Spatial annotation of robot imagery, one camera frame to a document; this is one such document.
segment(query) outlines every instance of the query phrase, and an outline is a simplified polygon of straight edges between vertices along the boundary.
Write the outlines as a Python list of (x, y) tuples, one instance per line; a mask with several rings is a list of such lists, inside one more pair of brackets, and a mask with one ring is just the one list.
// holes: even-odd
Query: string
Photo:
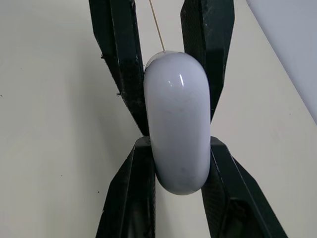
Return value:
[(165, 47), (164, 47), (162, 35), (160, 34), (157, 17), (155, 16), (154, 8), (153, 8), (153, 5), (152, 5), (152, 0), (149, 0), (149, 2), (150, 2), (150, 6), (151, 6), (153, 18), (154, 18), (154, 21), (155, 21), (155, 25), (157, 26), (157, 31), (158, 31), (158, 36), (159, 36), (160, 44), (162, 45), (162, 49), (163, 49), (163, 51), (165, 52)]

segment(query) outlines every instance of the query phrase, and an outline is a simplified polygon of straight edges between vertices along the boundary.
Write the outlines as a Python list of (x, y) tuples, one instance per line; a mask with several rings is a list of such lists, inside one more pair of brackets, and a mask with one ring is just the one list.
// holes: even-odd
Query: black plastic part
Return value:
[(89, 0), (89, 4), (102, 58), (140, 131), (149, 135), (134, 0)]
[(202, 194), (212, 238), (287, 237), (257, 182), (215, 137)]
[[(212, 238), (287, 238), (257, 182), (215, 137), (202, 194)], [(142, 137), (110, 184), (96, 238), (154, 237), (155, 166)]]
[(181, 23), (185, 52), (201, 63), (209, 80), (212, 119), (224, 84), (234, 23), (233, 0), (185, 0)]
[(112, 180), (96, 238), (155, 237), (155, 167), (148, 137), (137, 140)]

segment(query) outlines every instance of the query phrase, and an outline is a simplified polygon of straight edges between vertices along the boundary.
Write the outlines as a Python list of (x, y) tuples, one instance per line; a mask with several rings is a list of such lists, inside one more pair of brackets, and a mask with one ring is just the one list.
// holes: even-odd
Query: beige background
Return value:
[[(137, 0), (144, 64), (161, 50)], [(154, 0), (183, 50), (181, 0)], [(315, 236), (317, 126), (244, 0), (211, 133), (256, 178), (289, 237)], [(0, 1), (0, 236), (94, 237), (108, 185), (140, 136), (94, 39), (87, 0)], [(157, 184), (157, 237), (209, 237), (200, 192)]]

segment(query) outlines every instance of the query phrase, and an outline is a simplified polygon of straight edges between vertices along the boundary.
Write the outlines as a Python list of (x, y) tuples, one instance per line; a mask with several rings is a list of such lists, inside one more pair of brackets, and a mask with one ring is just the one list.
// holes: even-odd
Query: white surface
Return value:
[(317, 1), (247, 2), (317, 123)]
[[(136, 2), (143, 61), (161, 51)], [(154, 0), (182, 51), (182, 0)], [(290, 238), (316, 236), (317, 126), (244, 0), (211, 131), (256, 178)], [(94, 237), (108, 185), (140, 133), (100, 59), (87, 0), (0, 1), (0, 236)], [(201, 193), (157, 183), (157, 237), (209, 237)]]
[(162, 52), (152, 58), (144, 93), (157, 175), (168, 191), (191, 194), (210, 170), (208, 79), (188, 54)]

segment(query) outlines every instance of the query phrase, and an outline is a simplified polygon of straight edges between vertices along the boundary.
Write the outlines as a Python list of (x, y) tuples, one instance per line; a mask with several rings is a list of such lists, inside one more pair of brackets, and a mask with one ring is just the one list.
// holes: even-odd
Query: white capsule-shaped object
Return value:
[(199, 190), (210, 170), (210, 93), (200, 63), (185, 53), (155, 55), (144, 93), (157, 176), (168, 191)]

